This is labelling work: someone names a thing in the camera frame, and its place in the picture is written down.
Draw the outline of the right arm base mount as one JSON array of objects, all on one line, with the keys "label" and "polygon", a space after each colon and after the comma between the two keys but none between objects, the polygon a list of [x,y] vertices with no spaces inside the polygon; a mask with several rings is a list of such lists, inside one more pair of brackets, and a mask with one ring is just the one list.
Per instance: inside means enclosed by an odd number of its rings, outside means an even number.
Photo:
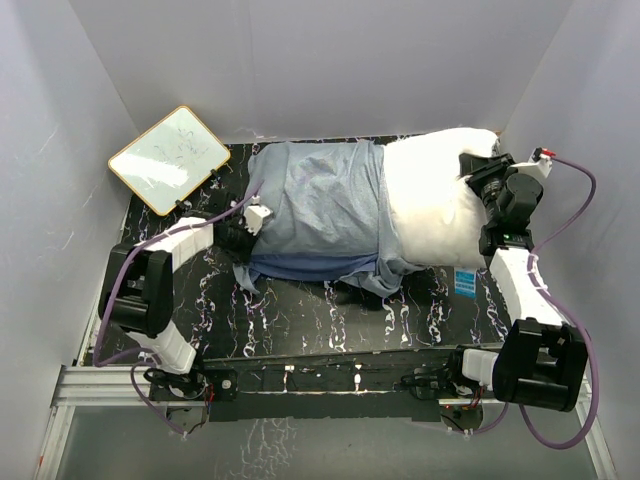
[{"label": "right arm base mount", "polygon": [[477,380],[458,376],[448,366],[416,367],[400,377],[394,384],[394,390],[408,392],[419,401],[435,401],[447,434],[460,434],[465,439],[495,429],[509,410],[504,403],[498,416],[486,423],[482,402],[489,389]]}]

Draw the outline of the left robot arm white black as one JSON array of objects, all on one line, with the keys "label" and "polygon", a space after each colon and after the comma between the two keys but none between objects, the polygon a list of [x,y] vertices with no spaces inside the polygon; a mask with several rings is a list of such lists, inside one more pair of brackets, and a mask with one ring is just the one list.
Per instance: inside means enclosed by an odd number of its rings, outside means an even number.
[{"label": "left robot arm white black", "polygon": [[214,224],[184,217],[150,240],[120,243],[109,254],[98,314],[101,326],[94,349],[95,365],[103,365],[100,347],[106,327],[115,325],[173,374],[171,385],[182,397],[194,399],[206,387],[207,376],[194,366],[197,353],[172,320],[173,275],[199,253],[215,246],[237,262],[248,259],[257,236],[238,219]]}]

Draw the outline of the white pillow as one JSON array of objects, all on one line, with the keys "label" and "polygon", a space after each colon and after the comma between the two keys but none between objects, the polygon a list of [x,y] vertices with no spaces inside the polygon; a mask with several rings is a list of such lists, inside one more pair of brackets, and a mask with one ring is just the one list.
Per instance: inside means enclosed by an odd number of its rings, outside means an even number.
[{"label": "white pillow", "polygon": [[478,241],[486,214],[460,174],[459,156],[490,157],[498,135],[459,127],[383,147],[384,177],[404,261],[421,267],[483,269]]}]

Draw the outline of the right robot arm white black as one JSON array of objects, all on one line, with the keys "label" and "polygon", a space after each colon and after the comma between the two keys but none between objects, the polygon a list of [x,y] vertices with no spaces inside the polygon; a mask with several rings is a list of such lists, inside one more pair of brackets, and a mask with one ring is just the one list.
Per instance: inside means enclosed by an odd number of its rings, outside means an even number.
[{"label": "right robot arm white black", "polygon": [[462,153],[460,174],[481,200],[487,221],[479,252],[498,286],[512,326],[498,352],[459,346],[451,355],[447,388],[466,397],[483,387],[506,403],[567,412],[574,408],[587,363],[576,327],[542,296],[534,280],[530,218],[542,199],[552,156],[538,148],[529,161],[509,154]]}]

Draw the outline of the blue fish print pillowcase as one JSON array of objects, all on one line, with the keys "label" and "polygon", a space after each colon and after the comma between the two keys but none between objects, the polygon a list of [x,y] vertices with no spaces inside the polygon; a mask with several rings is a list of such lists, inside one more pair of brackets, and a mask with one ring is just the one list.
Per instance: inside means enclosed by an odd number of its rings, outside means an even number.
[{"label": "blue fish print pillowcase", "polygon": [[272,143],[253,155],[246,192],[271,213],[236,281],[251,292],[261,276],[398,291],[419,267],[403,257],[383,159],[371,141]]}]

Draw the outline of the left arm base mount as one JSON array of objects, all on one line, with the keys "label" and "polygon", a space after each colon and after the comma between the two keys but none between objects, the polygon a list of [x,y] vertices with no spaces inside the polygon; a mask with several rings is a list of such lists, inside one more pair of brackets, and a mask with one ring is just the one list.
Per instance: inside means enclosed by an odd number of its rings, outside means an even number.
[{"label": "left arm base mount", "polygon": [[238,375],[231,369],[196,369],[178,375],[159,368],[149,368],[143,377],[150,385],[152,401],[196,402],[202,406],[201,418],[193,426],[188,428],[187,423],[180,426],[186,436],[204,426],[215,402],[232,401],[237,397]]}]

